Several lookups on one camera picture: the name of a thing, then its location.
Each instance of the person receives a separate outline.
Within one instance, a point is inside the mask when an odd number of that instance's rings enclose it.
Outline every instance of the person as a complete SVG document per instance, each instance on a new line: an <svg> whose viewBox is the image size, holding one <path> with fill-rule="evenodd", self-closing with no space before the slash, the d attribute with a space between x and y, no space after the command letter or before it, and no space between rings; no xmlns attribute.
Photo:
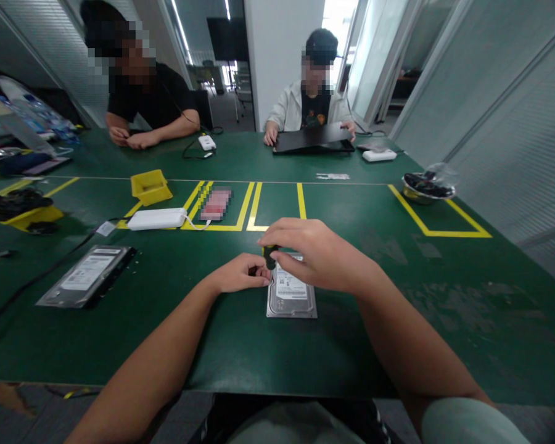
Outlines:
<svg viewBox="0 0 555 444"><path fill-rule="evenodd" d="M347 99L327 87L329 68L337 57L337 38L326 29L312 32L302 52L302 79L283 90L265 122L263 141L273 146L280 131L298 131L312 126L341 122L351 133L356 125Z"/></svg>
<svg viewBox="0 0 555 444"><path fill-rule="evenodd" d="M323 222L280 219L258 244L281 245L300 252L303 261L281 251L272 252L271 256L307 284L355 297L374 352L425 443L528 442L497 410L461 360L382 268ZM265 287L270 279L265 260L251 254L242 254L209 274L125 361L66 442L138 441L185 383L218 295ZM279 399L276 403L272 397L262 397L257 402L254 395L241 396L255 408L239 401L224 403L225 411L218 414L215 401L208 419L190 443L387 441L387 434L375 434L366 424L357 424L366 418L360 410L348 412L346 424L339 419L346 416L345 411L339 409L337 413L333 403L273 398ZM243 411L252 416L244 417L240 414ZM218 427L222 418L237 422L231 427Z"/></svg>
<svg viewBox="0 0 555 444"><path fill-rule="evenodd" d="M97 57L114 60L105 118L113 143L146 149L199 131L195 99L183 77L147 55L148 49L116 8L103 0L84 0L80 14L87 47ZM130 135L129 122L137 113L152 131Z"/></svg>

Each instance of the white jacket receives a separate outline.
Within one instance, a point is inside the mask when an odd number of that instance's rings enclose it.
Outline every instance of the white jacket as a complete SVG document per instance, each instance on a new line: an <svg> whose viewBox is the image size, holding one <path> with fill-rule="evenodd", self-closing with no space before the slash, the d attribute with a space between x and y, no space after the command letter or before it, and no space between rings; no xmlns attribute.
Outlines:
<svg viewBox="0 0 555 444"><path fill-rule="evenodd" d="M345 96L333 92L329 103L328 123L345 122L352 119ZM267 120L277 123L279 131L298 131L302 124L302 81L297 80L279 95L277 105L269 113Z"/></svg>

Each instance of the yellow plastic bin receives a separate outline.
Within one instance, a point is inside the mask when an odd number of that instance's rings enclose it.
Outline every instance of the yellow plastic bin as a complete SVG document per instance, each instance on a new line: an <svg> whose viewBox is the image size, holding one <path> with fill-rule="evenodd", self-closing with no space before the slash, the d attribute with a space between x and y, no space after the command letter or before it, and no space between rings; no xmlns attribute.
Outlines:
<svg viewBox="0 0 555 444"><path fill-rule="evenodd" d="M170 199L173 196L168 189L165 177L162 175L162 170L148 171L132 176L130 179L131 195L137 197L145 207Z"/></svg>
<svg viewBox="0 0 555 444"><path fill-rule="evenodd" d="M55 208L53 205L49 207L36 208L15 218L9 219L5 222L0 222L3 225L11 225L21 231L27 231L27 227L33 222L53 222L64 217L64 213Z"/></svg>

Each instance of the metal hard drive casing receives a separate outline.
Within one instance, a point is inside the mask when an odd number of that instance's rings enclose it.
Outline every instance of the metal hard drive casing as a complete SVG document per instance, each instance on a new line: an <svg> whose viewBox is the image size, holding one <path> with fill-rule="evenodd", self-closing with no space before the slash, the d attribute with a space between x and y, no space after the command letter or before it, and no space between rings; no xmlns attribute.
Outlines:
<svg viewBox="0 0 555 444"><path fill-rule="evenodd" d="M103 294L134 255L132 247L95 245L35 305L82 308Z"/></svg>
<svg viewBox="0 0 555 444"><path fill-rule="evenodd" d="M297 260L302 260L302 255L299 253L288 254ZM278 279L282 277L283 280L284 274L295 280L296 286L293 291L288 292L287 296L284 296L286 287L282 286L278 291ZM306 297L302 297L301 286L305 288ZM316 319L315 288L299 281L276 264L276 268L271 272L271 283L267 289L267 317Z"/></svg>

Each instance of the metal bowl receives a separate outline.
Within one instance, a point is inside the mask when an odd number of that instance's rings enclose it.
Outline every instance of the metal bowl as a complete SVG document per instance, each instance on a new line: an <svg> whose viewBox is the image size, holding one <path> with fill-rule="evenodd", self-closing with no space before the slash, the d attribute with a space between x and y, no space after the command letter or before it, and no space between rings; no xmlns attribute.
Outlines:
<svg viewBox="0 0 555 444"><path fill-rule="evenodd" d="M452 187L451 195L447 197L435 197L435 196L430 196L417 191L415 188L407 184L407 182L405 181L405 177L402 177L401 180L403 181L403 195L407 199L419 205L432 205L440 200L452 199L454 196L456 196L456 188L454 187Z"/></svg>

